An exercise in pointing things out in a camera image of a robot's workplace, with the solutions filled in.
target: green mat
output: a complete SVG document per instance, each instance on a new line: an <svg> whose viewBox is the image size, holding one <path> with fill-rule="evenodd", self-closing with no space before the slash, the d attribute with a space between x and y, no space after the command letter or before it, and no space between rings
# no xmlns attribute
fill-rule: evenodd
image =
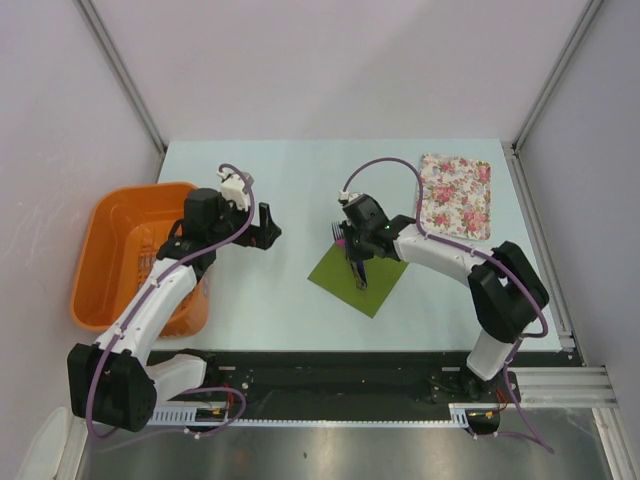
<svg viewBox="0 0 640 480"><path fill-rule="evenodd" d="M406 263L389 258L376 257L367 260L364 262L367 288L360 290L356 287L344 249L334 244L313 269L309 280L373 318L400 280L405 268Z"/></svg>

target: silver rod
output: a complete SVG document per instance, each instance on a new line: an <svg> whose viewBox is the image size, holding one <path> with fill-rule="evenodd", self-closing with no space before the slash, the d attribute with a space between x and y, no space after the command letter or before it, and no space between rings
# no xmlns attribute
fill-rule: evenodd
<svg viewBox="0 0 640 480"><path fill-rule="evenodd" d="M529 184L527 183L524 170L522 168L522 153L516 154L513 149L505 149L505 158L509 166L509 172L512 175L513 184L520 201L522 214L527 225L527 230L533 240L533 245L540 266L543 281L548 286L549 295L551 296L553 318L556 321L556 327L560 335L570 333L573 336L575 347L582 355L582 359L588 363L586 352L581 348L579 333L571 320L569 307L560 285L558 273L556 271L549 243L546 234L542 228L542 223L538 215L538 211L531 195Z"/></svg>
<svg viewBox="0 0 640 480"><path fill-rule="evenodd" d="M533 107L531 107L531 110L529 111L524 124L520 128L518 135L516 135L516 138L513 141L513 146L516 153L520 152L520 149L527 141L531 130L538 121L538 118L540 118L544 107L549 102L549 99L557 88L560 79L564 76L564 73L567 70L567 66L571 62L571 59L574 57L576 51L578 50L578 47L582 44L585 35L589 31L589 28L596 19L596 16L600 12L601 7L604 5L605 1L606 0L589 0L589 3L582 11L578 22L576 23L575 27L573 27L573 30L569 35L567 42L560 52L560 56L551 69L551 73L547 77L547 80L542 87L542 91L538 94L538 97L536 98Z"/></svg>
<svg viewBox="0 0 640 480"><path fill-rule="evenodd" d="M98 43L98 47L102 50L109 67L111 67L111 70L131 103L151 142L155 146L156 150L158 150L161 158L164 159L167 146L162 141L160 132L158 131L153 118L149 114L149 110L147 109L140 92L136 88L127 67L122 61L122 58L120 57L120 54L118 53L118 50L104 25L104 22L100 18L98 10L91 0L74 0L74 2L78 6L80 13L89 26L89 29Z"/></svg>
<svg viewBox="0 0 640 480"><path fill-rule="evenodd" d="M594 408L600 440L614 480L637 480L640 469L618 408Z"/></svg>

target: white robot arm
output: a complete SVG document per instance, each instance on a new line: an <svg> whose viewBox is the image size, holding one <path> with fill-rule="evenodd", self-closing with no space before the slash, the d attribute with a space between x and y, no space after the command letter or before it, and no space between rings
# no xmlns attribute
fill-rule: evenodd
<svg viewBox="0 0 640 480"><path fill-rule="evenodd" d="M252 182L244 175L247 183ZM266 203L258 204L260 225L246 227L253 206L245 181L236 173L223 175L220 192L209 188L190 192L184 218L171 229L149 277L124 312L93 345L77 344L71 350L67 368L76 416L84 418L92 405L95 421L139 431L156 403L202 384L206 362L194 355L178 354L155 366L147 366L147 360L175 309L214 262L219 245L233 235L236 245L266 250L281 235ZM100 362L104 367L98 371ZM96 375L95 394L89 399Z"/></svg>
<svg viewBox="0 0 640 480"><path fill-rule="evenodd" d="M341 228L351 261L363 261L375 255L418 263L471 289L483 330L467 357L466 366L481 382L492 380L520 334L536 318L516 286L510 281L501 282L502 273L473 253L478 249L469 253L425 237L410 217L399 215L390 220L368 195L342 192L339 201L347 217ZM505 242L484 253L507 265L540 308L549 302L547 291L517 245Z"/></svg>

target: table surface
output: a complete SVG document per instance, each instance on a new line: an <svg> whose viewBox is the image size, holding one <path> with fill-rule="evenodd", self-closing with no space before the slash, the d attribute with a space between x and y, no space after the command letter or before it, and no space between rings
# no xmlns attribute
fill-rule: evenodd
<svg viewBox="0 0 640 480"><path fill-rule="evenodd" d="M271 205L283 234L268 251L231 245L213 265L206 326L197 335L158 340L156 349L261 351L470 350L480 332L471 294L456 281L409 265L372 319L307 280L333 243L340 220L338 191L364 162L394 156L419 164L424 153L488 161L492 167L491 238L510 240L535 257L503 155L493 139L296 140L172 142L159 182L185 181L218 188L218 165L231 163L254 178L256 201ZM352 184L376 198L389 217L411 215L416 181L398 164L378 164ZM550 333L527 339L522 350L558 351ZM539 331L538 322L528 331Z"/></svg>

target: floral napkin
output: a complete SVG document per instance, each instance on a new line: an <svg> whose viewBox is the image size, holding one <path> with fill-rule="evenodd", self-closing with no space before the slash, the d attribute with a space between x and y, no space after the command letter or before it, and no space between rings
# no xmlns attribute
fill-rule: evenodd
<svg viewBox="0 0 640 480"><path fill-rule="evenodd" d="M424 200L420 218L427 230L487 240L491 236L491 165L425 154L420 178Z"/></svg>

